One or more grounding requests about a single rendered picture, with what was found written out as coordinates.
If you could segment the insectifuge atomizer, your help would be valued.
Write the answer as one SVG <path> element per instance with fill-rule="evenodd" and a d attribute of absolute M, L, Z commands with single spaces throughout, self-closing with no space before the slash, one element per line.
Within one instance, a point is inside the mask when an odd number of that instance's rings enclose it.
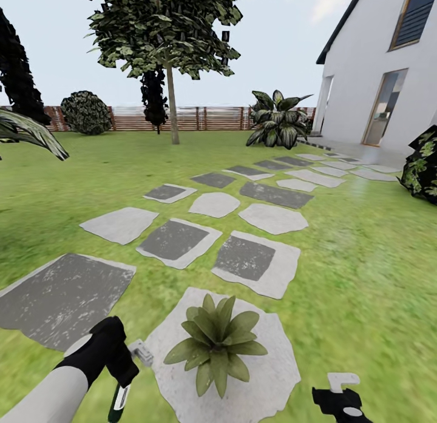
<path fill-rule="evenodd" d="M 129 384 L 126 386 L 126 388 L 122 388 L 122 386 L 117 383 L 116 392 L 114 394 L 109 415 L 107 418 L 109 423 L 118 423 L 118 421 L 121 419 L 124 405 L 127 401 L 129 389 Z"/>

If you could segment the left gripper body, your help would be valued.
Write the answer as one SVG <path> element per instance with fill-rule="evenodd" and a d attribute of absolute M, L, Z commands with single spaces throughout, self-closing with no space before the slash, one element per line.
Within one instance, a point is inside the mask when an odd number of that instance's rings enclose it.
<path fill-rule="evenodd" d="M 116 364 L 106 365 L 112 376 L 114 376 L 122 388 L 132 383 L 132 380 L 139 373 L 139 368 L 133 362 L 132 357 L 126 348 L 124 356 Z"/>

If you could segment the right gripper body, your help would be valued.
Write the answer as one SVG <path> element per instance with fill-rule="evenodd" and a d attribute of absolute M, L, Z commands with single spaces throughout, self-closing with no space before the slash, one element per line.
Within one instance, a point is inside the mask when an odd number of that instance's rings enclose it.
<path fill-rule="evenodd" d="M 342 393 L 333 393 L 330 389 L 317 389 L 317 396 L 322 413 L 327 415 L 335 413 L 335 405 L 341 400 L 346 400 L 357 407 L 362 407 L 357 393 L 351 389 L 344 389 Z"/>

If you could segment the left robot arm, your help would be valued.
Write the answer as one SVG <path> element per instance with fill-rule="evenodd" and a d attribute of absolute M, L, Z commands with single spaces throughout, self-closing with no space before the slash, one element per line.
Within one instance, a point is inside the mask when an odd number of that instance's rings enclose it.
<path fill-rule="evenodd" d="M 99 322 L 64 352 L 60 362 L 0 423 L 71 423 L 88 388 L 106 366 L 122 388 L 139 373 L 138 356 L 150 367 L 154 356 L 145 342 L 126 345 L 123 323 L 117 316 Z"/>

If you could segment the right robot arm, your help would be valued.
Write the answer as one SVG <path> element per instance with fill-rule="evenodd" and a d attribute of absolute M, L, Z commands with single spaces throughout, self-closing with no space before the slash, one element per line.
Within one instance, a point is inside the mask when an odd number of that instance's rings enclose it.
<path fill-rule="evenodd" d="M 330 388 L 312 388 L 315 404 L 320 405 L 323 414 L 334 415 L 336 423 L 372 423 L 361 411 L 361 404 L 357 393 L 351 389 L 344 389 L 340 385 L 358 385 L 360 379 L 353 373 L 328 373 Z"/>

